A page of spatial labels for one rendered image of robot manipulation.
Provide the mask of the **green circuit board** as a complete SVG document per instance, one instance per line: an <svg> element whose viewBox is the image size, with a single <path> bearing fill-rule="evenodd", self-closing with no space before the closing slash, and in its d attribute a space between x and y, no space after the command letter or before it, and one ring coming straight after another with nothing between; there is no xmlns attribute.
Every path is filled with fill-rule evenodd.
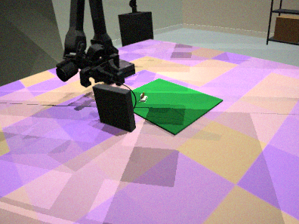
<svg viewBox="0 0 299 224"><path fill-rule="evenodd" d="M132 90L134 114L173 135L211 111L223 99L158 78Z"/></svg>

